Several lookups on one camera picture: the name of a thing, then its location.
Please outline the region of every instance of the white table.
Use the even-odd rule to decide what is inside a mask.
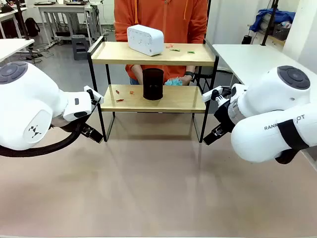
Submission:
[[[0,39],[0,62],[32,43],[33,39]]]
[[[26,6],[26,3],[20,3],[20,5],[21,5],[22,7],[25,7],[25,6]],[[17,8],[17,7],[16,7],[16,4],[11,5],[11,7],[14,8],[14,9]]]
[[[311,102],[317,102],[317,75],[282,52],[261,45],[213,45],[238,80],[251,84],[270,69],[290,65],[303,71],[311,81]]]
[[[97,22],[94,20],[95,11],[90,6],[90,4],[87,4],[87,5],[65,5],[65,4],[34,5],[33,7],[36,7],[39,9],[43,26],[44,26],[44,20],[43,20],[42,14],[44,13],[46,23],[49,29],[49,34],[51,35],[52,39],[71,40],[71,36],[75,33],[75,30],[79,28],[79,21],[77,16],[78,13],[83,13],[85,16],[88,40],[90,45],[92,45],[93,43],[92,38],[97,39],[100,36],[100,33],[101,33],[100,23],[99,23],[99,31],[98,31]],[[57,36],[55,34],[55,31],[57,31],[57,29],[59,28],[58,24],[60,23],[58,13],[65,14],[67,23],[68,23],[69,32],[70,32],[70,37]],[[51,45],[51,41],[45,27],[44,27],[44,33],[46,35],[48,44]]]
[[[25,11],[26,9],[27,9],[27,7],[22,7],[21,11]],[[15,18],[15,15],[14,15],[17,12],[18,12],[18,10],[10,11],[10,12],[7,12],[7,13],[0,13],[0,30],[1,30],[2,37],[4,39],[5,39],[5,34],[4,34],[4,31],[3,31],[3,27],[1,25],[1,22],[9,20],[9,19],[13,19],[13,22],[14,22],[15,29],[16,29],[16,32],[18,34],[18,37],[22,38],[21,32],[19,30],[18,22],[17,22],[17,20]]]

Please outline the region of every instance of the backpack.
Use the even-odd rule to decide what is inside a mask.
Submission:
[[[38,24],[31,17],[25,20],[25,26],[29,33],[29,36],[37,36],[40,32]]]

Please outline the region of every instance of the white speaker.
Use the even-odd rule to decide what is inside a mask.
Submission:
[[[164,50],[164,35],[160,30],[142,25],[127,29],[129,47],[148,56],[155,56]]]

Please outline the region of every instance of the logo on robot arm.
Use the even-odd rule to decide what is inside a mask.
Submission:
[[[30,128],[29,128],[29,131],[33,131],[34,132],[34,135],[32,136],[32,138],[34,138],[34,136],[36,136],[36,135],[40,135],[40,134],[42,134],[42,133],[40,133],[40,132],[36,132],[36,128],[38,127],[39,125],[36,125],[36,126],[31,126]]]
[[[296,119],[295,119],[296,120],[296,124],[298,124],[298,121],[300,121],[302,119],[305,119],[305,114],[296,117]],[[269,130],[269,129],[272,129],[272,128],[275,128],[275,127],[277,127],[277,123],[265,126],[264,130]]]
[[[272,129],[272,128],[275,128],[275,127],[277,127],[277,124],[276,124],[276,123],[275,123],[275,124],[272,124],[272,125],[265,126],[265,127],[264,127],[264,130],[269,130],[269,129]]]

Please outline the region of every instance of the wooden shelf board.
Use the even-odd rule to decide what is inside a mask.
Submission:
[[[197,86],[163,86],[163,98],[150,101],[143,98],[142,85],[111,84],[101,104],[103,112],[204,113],[205,109]]]
[[[93,63],[102,64],[141,64],[141,65],[196,65],[213,66],[215,56],[207,45],[173,44],[171,51],[164,46],[162,54],[147,56],[129,48],[127,42],[102,42],[92,55]]]

